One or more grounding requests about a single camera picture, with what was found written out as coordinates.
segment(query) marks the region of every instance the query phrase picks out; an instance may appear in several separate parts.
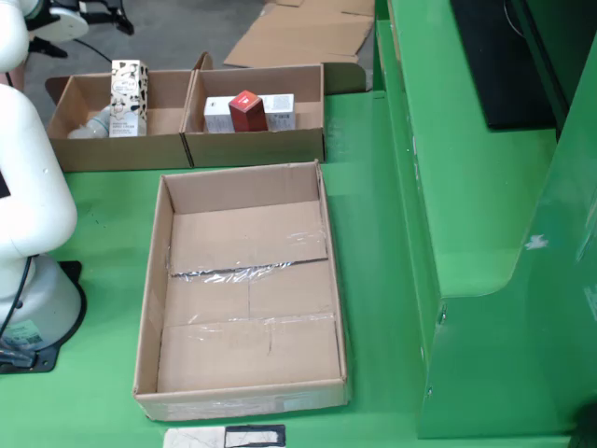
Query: green panel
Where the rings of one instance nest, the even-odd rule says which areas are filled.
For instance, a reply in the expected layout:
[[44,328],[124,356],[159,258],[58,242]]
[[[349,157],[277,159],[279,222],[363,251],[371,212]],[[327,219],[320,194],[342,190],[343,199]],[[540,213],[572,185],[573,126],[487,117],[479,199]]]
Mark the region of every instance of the green panel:
[[491,132],[450,0],[392,0],[442,296],[503,287],[555,148],[553,131]]
[[597,45],[511,281],[493,294],[443,299],[424,437],[564,432],[597,399],[595,79]]
[[396,153],[396,174],[406,219],[410,264],[414,278],[416,301],[423,345],[421,352],[425,367],[433,343],[439,308],[437,270],[424,212],[423,193],[417,173],[416,154],[413,150],[410,115],[404,95],[404,79],[396,39],[395,27],[389,21],[377,21],[376,41],[382,56],[384,83],[387,89],[390,120]]
[[531,234],[548,246],[521,257],[527,318],[562,425],[597,402],[597,40],[563,128]]

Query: white product box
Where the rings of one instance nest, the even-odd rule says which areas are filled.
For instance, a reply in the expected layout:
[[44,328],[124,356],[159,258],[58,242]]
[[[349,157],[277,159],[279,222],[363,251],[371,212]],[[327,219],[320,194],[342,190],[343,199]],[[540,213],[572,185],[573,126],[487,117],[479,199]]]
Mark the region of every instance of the white product box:
[[143,62],[112,62],[110,137],[147,135],[147,82]]
[[[205,102],[203,115],[209,133],[234,133],[229,102],[234,96],[211,96]],[[296,129],[295,95],[259,95],[263,100],[268,129],[272,132]]]

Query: label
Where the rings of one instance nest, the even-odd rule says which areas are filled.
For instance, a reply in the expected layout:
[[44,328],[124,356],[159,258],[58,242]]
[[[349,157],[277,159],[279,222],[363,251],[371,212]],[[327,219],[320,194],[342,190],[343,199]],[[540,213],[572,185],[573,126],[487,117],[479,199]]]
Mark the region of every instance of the label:
[[44,342],[33,320],[23,320],[18,324],[8,325],[2,339],[8,345],[24,349]]

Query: cable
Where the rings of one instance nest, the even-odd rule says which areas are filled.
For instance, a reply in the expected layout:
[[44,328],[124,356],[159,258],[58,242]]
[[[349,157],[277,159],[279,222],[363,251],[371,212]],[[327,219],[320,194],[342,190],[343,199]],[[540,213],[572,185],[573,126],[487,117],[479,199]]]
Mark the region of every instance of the cable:
[[507,13],[506,0],[504,0],[504,13],[506,14],[506,19],[507,22],[510,24],[510,28],[512,28],[517,35],[524,38],[524,34],[521,33],[519,29],[516,26],[514,26],[514,23],[512,23],[512,21],[510,20],[510,15]]
[[95,51],[97,54],[99,54],[100,56],[102,56],[104,59],[106,59],[109,63],[112,63],[112,60],[110,58],[108,58],[105,54],[103,54],[101,51],[99,51],[97,48],[92,47],[90,44],[88,44],[87,42],[83,42],[82,40],[79,39],[73,39],[75,42],[77,42],[78,44],[81,44],[85,47],[87,47],[88,49]]
[[29,275],[29,268],[31,268],[31,260],[33,257],[27,257],[27,262],[25,263],[25,270],[22,273],[21,284],[19,285],[19,289],[17,289],[17,295],[15,296],[15,300],[12,301],[12,305],[10,305],[10,310],[8,310],[7,318],[4,320],[4,324],[0,328],[0,340],[2,340],[2,335],[4,334],[5,329],[7,329],[8,321],[12,317],[12,314],[15,312],[17,305],[19,304],[19,299],[21,298],[22,291],[25,289],[25,283],[27,282],[27,275]]

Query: green surface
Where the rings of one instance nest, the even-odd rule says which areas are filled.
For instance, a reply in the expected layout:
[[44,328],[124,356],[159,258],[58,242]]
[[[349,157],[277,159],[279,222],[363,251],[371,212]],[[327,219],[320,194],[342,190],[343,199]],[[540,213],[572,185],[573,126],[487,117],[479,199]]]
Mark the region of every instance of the green surface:
[[[290,447],[565,446],[559,438],[416,440],[423,363],[387,102],[384,93],[373,92],[329,98],[326,106],[324,173],[352,341],[354,399],[337,409],[226,423],[284,423]],[[131,394],[159,176],[67,176],[79,223],[56,256],[84,263],[88,315],[55,371],[0,377],[2,446],[161,447],[173,425],[147,420]]]
[[553,131],[489,131],[450,0],[392,0],[441,295],[512,275],[555,148]]
[[550,241],[530,259],[529,333],[557,415],[597,402],[597,43],[578,84],[531,234]]

